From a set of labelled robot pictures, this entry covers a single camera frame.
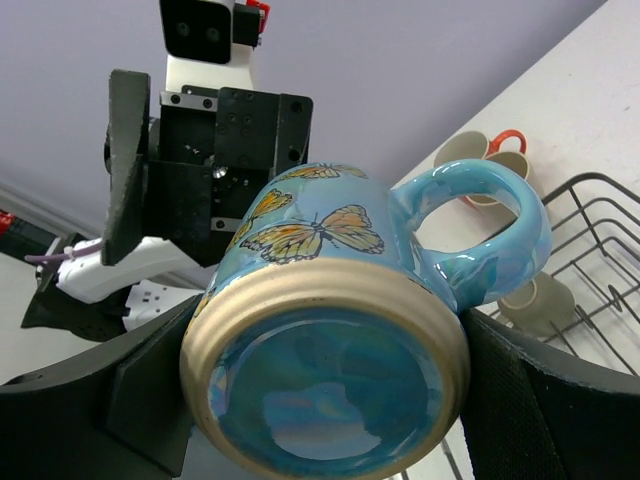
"blue mug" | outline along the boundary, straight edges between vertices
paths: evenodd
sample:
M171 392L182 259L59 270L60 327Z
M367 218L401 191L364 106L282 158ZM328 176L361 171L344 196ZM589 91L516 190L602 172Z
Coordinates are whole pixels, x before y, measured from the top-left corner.
M462 252L422 248L423 220L473 194L517 220ZM537 195L493 162L451 162L393 190L346 165L289 170L249 209L185 335L196 424L267 478L390 477L462 408L457 314L526 284L550 251Z

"gray cup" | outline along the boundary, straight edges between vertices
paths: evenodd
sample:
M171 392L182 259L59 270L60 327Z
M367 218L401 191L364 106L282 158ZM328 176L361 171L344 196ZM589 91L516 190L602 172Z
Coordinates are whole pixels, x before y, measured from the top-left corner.
M502 316L535 337L549 337L556 333L553 326L562 330L573 323L575 306L569 287L544 272L498 300Z

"monarch butterfly print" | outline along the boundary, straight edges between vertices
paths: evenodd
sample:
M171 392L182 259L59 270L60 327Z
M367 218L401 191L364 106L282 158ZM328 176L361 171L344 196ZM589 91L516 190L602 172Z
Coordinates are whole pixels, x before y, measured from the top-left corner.
M384 241L371 229L371 220L360 205L338 208L321 222L301 221L264 228L248 236L240 247L262 252L264 260L284 265L316 258L325 240L336 247L344 245L363 253L384 251Z
M236 230L236 233L233 235L231 242L229 242L229 246L227 247L227 252L231 250L231 248L238 243L242 237L244 237L251 227L253 227L253 222L257 219L266 215L267 213L271 213L276 211L279 208L285 207L291 203L293 200L293 195L290 193L282 193L277 188L272 188L269 190L265 196L260 200L260 203L256 205L256 208L253 210L249 218L246 222L240 225L240 228Z
M349 165L330 165L328 163L321 163L319 165L310 165L308 167L299 168L298 170L294 170L290 173L285 173L283 176L276 179L276 183L282 182L283 180L289 180L291 178L338 178L341 173L347 173L359 178L369 178L359 168L350 167Z
M215 292L216 289L214 288L213 290L209 290L202 296L202 298L200 299L200 303L198 303L198 306L196 307L196 311L193 312L193 318L196 318L202 313L202 310L204 310L204 307L206 307L209 301L213 298L213 294Z

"mug bottom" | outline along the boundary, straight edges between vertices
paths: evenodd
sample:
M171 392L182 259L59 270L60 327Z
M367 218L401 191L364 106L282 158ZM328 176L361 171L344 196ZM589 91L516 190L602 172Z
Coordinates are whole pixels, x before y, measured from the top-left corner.
M457 317L430 292L384 267L316 259L217 293L185 336L181 375L203 433L248 470L368 479L438 444L469 366Z

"white table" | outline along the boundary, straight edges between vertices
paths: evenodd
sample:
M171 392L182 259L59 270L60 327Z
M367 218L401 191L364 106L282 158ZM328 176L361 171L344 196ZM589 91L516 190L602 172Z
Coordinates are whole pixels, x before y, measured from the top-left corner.
M545 193L586 171L605 173L637 190L638 16L637 0L609 0L460 131L480 130L488 136L507 128L524 132L529 140L528 156ZM399 184L429 170L433 157L427 157ZM495 224L456 201L434 212L418 238L426 247L456 251L479 243L493 231ZM472 479L459 422L447 440L462 477ZM455 480L441 448L408 473L411 480Z

